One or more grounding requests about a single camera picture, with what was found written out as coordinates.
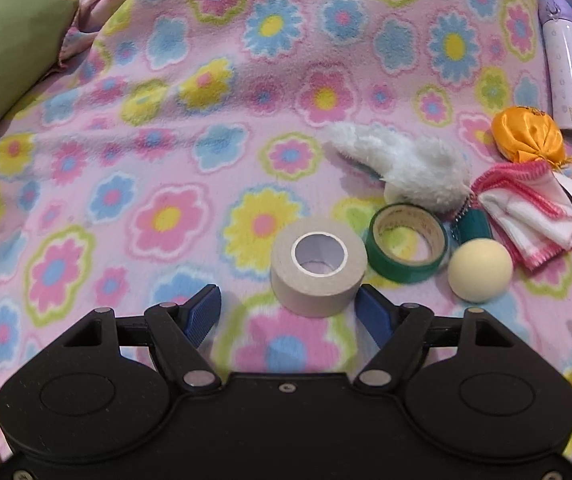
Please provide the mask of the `pink floral fleece blanket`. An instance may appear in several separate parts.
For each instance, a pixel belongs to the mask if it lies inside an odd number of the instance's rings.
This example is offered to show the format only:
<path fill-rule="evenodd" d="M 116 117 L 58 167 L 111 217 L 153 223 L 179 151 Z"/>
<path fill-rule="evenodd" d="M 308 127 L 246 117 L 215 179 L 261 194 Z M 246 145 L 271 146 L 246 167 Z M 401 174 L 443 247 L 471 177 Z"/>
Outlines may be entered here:
<path fill-rule="evenodd" d="M 209 283 L 222 372 L 352 370 L 354 314 L 303 320 L 269 287 L 286 224 L 365 234 L 385 203 L 327 127 L 436 136 L 483 174 L 493 117 L 551 104 L 536 0 L 76 1 L 59 63 L 0 121 L 0 387 L 92 308 Z"/>

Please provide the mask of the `teal keychain tag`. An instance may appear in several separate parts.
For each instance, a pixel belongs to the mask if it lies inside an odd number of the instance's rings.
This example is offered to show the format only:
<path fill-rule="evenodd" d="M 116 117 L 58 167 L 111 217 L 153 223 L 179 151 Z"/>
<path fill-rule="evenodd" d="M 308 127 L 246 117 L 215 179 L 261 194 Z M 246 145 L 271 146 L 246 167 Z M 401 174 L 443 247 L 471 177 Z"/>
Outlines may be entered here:
<path fill-rule="evenodd" d="M 451 233 L 457 245 L 471 240 L 486 238 L 493 240 L 493 233 L 487 214 L 478 208 L 468 208 L 457 214 L 451 224 Z"/>

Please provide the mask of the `pink white cloth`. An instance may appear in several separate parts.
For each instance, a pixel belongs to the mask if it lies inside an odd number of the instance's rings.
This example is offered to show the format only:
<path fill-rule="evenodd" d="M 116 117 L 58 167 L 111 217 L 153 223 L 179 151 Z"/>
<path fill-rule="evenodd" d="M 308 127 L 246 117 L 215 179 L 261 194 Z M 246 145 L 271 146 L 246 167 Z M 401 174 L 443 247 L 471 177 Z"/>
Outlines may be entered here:
<path fill-rule="evenodd" d="M 572 179 L 544 160 L 499 164 L 472 185 L 513 259 L 535 271 L 572 251 Z"/>

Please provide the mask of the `lavender white water bottle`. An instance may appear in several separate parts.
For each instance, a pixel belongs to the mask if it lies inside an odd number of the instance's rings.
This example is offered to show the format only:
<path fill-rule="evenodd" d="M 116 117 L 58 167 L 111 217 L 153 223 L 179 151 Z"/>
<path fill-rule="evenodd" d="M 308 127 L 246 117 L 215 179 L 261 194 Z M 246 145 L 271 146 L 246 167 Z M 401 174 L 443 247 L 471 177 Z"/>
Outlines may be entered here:
<path fill-rule="evenodd" d="M 553 118 L 563 133 L 572 136 L 572 7 L 566 0 L 540 0 L 538 12 Z"/>

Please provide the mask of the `cream foam ball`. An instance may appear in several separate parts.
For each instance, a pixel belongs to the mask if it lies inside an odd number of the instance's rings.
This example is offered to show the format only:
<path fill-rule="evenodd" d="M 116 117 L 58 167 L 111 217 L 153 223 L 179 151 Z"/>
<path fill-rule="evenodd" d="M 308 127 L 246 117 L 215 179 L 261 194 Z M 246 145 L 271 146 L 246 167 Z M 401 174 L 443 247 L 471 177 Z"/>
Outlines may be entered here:
<path fill-rule="evenodd" d="M 502 244 L 490 238 L 475 238 L 453 252 L 448 282 L 458 298 L 483 304 L 506 292 L 513 272 L 513 260 Z"/>

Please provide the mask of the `white fluffy plush toy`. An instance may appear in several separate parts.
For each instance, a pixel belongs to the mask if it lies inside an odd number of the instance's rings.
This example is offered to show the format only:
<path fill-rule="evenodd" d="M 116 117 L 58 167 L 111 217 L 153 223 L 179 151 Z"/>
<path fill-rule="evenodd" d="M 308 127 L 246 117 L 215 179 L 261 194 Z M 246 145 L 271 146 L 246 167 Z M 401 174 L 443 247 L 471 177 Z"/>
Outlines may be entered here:
<path fill-rule="evenodd" d="M 327 131 L 341 156 L 377 174 L 388 204 L 409 203 L 433 214 L 450 214 L 470 194 L 468 162 L 458 148 L 436 136 L 355 122 L 334 122 Z"/>

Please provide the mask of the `beige tape roll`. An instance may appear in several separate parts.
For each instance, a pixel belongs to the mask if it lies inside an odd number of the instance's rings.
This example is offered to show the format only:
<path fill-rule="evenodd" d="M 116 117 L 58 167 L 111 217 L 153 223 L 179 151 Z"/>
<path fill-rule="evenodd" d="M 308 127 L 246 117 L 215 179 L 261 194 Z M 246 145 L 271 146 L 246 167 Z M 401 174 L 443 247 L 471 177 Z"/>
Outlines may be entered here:
<path fill-rule="evenodd" d="M 366 269 L 365 245 L 350 226 L 303 218 L 276 235 L 269 277 L 284 308 L 305 318 L 329 318 L 348 308 Z"/>

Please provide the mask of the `green tape roll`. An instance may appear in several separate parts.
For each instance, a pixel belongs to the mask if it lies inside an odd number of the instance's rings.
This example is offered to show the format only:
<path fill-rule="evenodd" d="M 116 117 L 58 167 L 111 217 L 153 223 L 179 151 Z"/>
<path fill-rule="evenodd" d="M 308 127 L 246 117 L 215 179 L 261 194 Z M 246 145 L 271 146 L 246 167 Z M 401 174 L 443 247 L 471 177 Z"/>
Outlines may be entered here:
<path fill-rule="evenodd" d="M 365 240 L 371 268 L 401 284 L 420 283 L 436 274 L 449 245 L 441 221 L 410 204 L 379 209 L 371 218 Z"/>

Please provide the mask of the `orange satin pouch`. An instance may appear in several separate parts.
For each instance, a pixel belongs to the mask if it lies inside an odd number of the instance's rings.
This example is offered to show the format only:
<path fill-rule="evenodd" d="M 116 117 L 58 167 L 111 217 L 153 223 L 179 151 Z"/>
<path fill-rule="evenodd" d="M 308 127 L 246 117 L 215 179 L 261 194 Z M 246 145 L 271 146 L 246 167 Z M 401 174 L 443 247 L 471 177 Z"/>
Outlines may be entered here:
<path fill-rule="evenodd" d="M 528 106 L 505 108 L 493 117 L 490 131 L 496 149 L 513 164 L 542 160 L 556 171 L 572 167 L 563 133 L 543 110 Z"/>

